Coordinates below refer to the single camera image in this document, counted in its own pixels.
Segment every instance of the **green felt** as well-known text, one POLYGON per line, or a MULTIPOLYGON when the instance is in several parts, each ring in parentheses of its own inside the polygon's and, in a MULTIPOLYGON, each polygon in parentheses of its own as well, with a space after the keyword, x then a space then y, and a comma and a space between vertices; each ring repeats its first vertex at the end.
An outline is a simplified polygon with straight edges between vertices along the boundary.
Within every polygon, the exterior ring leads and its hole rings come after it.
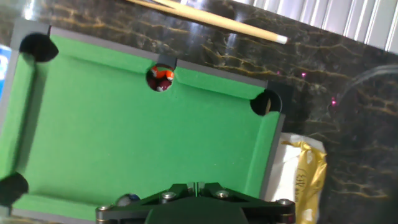
POLYGON ((145 79, 155 62, 51 39, 60 53, 49 63, 19 57, 0 138, 0 178, 15 169, 29 183, 16 208, 94 220, 92 208, 122 194, 201 181, 259 196, 280 116, 252 111, 263 89, 177 68, 158 93, 145 79), (37 121, 24 113, 30 86, 37 121), (22 138, 25 117, 35 131, 22 138))

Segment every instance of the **mini pool table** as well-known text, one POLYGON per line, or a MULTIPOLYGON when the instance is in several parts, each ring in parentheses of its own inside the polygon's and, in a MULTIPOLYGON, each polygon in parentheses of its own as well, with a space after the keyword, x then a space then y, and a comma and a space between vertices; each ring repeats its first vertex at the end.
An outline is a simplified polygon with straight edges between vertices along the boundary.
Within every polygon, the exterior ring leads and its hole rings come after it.
POLYGON ((188 182, 265 194, 291 86, 23 19, 11 49, 0 179, 29 183, 14 214, 94 221, 121 195, 188 182), (175 74, 161 93, 146 80, 154 65, 175 74))

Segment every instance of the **marble countertop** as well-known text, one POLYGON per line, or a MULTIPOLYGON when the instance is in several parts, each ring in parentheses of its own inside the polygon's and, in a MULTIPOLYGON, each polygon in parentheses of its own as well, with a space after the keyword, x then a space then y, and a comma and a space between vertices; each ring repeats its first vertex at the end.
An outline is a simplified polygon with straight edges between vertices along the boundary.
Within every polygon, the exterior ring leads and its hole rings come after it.
MULTIPOLYGON (((234 34, 122 0, 0 0, 0 44, 10 44, 14 19, 22 16, 292 85, 284 131, 320 140, 328 153, 319 223, 374 223, 381 205, 396 206, 388 202, 395 199, 391 189, 398 174, 398 56, 238 2, 186 4, 285 35, 290 42, 234 34)), ((389 214, 382 217, 398 217, 389 214)))

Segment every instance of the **yellow packaging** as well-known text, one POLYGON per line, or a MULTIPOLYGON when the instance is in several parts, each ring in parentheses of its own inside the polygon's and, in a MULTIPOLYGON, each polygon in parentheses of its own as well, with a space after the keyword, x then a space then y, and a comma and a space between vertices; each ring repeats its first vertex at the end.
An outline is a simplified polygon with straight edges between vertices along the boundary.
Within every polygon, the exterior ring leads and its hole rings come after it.
POLYGON ((282 144, 301 148, 295 181, 296 224, 316 224, 319 194, 326 175, 326 153, 304 141, 282 144))

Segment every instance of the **cue tip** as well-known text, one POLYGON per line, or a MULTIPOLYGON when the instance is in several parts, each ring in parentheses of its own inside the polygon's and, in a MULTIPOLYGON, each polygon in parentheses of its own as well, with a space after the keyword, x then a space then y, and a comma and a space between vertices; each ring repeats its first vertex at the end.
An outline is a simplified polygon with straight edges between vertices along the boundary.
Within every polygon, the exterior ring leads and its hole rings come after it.
POLYGON ((289 38, 282 36, 282 35, 278 35, 276 38, 276 42, 280 43, 280 44, 286 44, 286 42, 289 40, 289 38))

